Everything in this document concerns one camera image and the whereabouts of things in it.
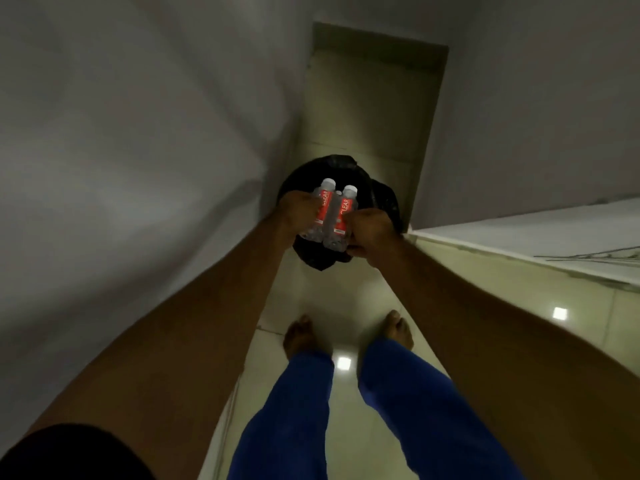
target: water bottle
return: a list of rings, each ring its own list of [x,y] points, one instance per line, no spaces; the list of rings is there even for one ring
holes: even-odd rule
[[[343,253],[349,245],[349,232],[343,215],[348,214],[358,208],[356,195],[358,189],[353,185],[347,185],[342,190],[342,196],[336,199],[335,212],[329,222],[331,227],[325,230],[323,244],[325,248]]]
[[[332,178],[325,178],[322,184],[314,190],[314,195],[322,199],[322,206],[318,209],[316,215],[316,221],[311,228],[300,236],[304,237],[308,241],[322,242],[324,237],[324,220],[326,219],[327,211],[331,206],[333,191],[335,190],[335,180]]]

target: hand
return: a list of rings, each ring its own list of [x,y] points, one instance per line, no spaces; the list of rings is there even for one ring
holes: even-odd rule
[[[351,241],[347,253],[366,258],[375,267],[374,254],[397,239],[402,239],[384,210],[363,209],[344,216],[351,228]]]
[[[269,218],[277,222],[279,231],[290,246],[297,234],[311,227],[321,205],[321,198],[292,190],[283,195]]]

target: white wall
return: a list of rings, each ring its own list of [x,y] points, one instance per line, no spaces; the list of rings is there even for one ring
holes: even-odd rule
[[[479,0],[316,0],[316,19],[359,30],[450,44]]]
[[[273,204],[310,0],[0,0],[0,454]]]
[[[639,18],[640,0],[482,0],[451,44],[412,226],[640,195]]]
[[[640,198],[414,233],[640,286]]]

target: black garbage bag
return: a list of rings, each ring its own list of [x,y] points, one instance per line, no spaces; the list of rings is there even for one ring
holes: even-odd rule
[[[316,158],[293,170],[280,187],[278,200],[292,190],[313,192],[324,178],[334,179],[338,190],[343,189],[345,185],[356,186],[358,209],[373,207],[384,210],[391,218],[396,231],[402,232],[403,224],[394,191],[387,185],[373,180],[364,169],[358,166],[357,161],[348,155]],[[332,251],[320,242],[308,241],[300,236],[296,237],[293,249],[302,261],[320,271],[332,266],[336,261],[351,260],[351,256],[347,253]]]

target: red bottle label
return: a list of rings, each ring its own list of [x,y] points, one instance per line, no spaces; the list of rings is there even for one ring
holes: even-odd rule
[[[333,232],[336,234],[347,234],[347,223],[342,218],[343,214],[347,214],[351,206],[353,205],[353,201],[350,198],[343,198],[342,202],[340,202],[340,212],[338,213],[338,220],[335,222],[335,227],[333,228]]]
[[[333,197],[333,192],[331,192],[331,190],[320,190],[320,197],[322,198],[322,207],[320,207],[320,210],[318,210],[316,215],[317,224],[322,224],[324,222],[326,212],[329,210],[329,204]]]

